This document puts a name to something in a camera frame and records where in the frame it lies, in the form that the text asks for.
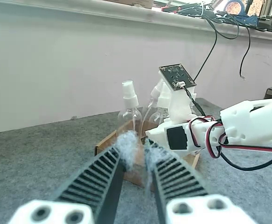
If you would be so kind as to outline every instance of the bottle cap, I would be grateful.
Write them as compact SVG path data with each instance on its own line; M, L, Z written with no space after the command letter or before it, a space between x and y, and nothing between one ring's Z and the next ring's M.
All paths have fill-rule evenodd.
M160 81L157 83L157 85L151 91L150 96L153 99L157 100L160 96L160 92L162 91L162 87L163 87L163 79L160 79Z
M139 105L137 94L132 80L128 80L122 83L123 100L126 109L132 109Z
M167 86L166 83L163 83L162 92L160 93L160 97L158 100L158 107L167 108L170 105L171 101L171 90Z

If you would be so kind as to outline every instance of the gray felt surface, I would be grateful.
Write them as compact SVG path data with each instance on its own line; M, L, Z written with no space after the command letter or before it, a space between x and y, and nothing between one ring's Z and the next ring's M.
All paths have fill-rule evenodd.
M197 100L207 114L219 107ZM116 128L117 113L28 127L0 133L0 224L31 199L47 199L72 172L93 156L93 148ZM260 164L270 154L225 152L243 166ZM197 166L213 193L228 196L259 224L272 223L272 165L243 172L202 151ZM157 224L153 196L124 181L116 224Z

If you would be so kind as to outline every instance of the window sill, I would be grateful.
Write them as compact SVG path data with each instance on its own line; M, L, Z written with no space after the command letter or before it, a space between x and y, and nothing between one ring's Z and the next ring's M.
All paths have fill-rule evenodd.
M207 21L199 18L157 12L151 9L128 6L103 0L0 0L0 3L47 8L52 10L214 32ZM216 24L216 27L218 31L224 34L236 34L237 32L237 28L229 24ZM244 27L240 27L239 35L248 36ZM272 32L251 30L251 37L272 40Z

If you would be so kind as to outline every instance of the cotton ball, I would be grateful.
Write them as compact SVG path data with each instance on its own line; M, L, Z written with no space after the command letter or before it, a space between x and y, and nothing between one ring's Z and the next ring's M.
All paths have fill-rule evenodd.
M138 151L138 136L134 131L127 131L117 137L115 147L118 149L121 160L126 170L131 171L135 161L135 155Z

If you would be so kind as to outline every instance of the clear plastic bottle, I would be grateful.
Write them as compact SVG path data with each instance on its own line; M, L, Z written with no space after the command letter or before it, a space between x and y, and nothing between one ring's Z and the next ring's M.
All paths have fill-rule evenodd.
M118 129L117 135L128 130L133 130L140 136L142 115L138 110L138 97L135 93L133 81L128 80L122 83L123 100L125 109L118 114Z
M159 107L158 110L151 115L149 122L160 125L161 123L164 123L164 119L166 118L169 118L168 109Z
M158 99L159 99L162 87L163 87L163 80L160 79L157 85L153 88L153 90L150 93L148 106L143 107L142 109L142 118L143 118L142 125L141 125L142 134L144 134L144 132L148 128L153 128L146 121L149 121L149 118L151 117L151 115L153 115L157 111Z
M157 126L164 122L164 119L169 118L168 107L171 100L171 91L169 87L163 83L162 92L157 103L157 111L149 118L150 123L154 123Z

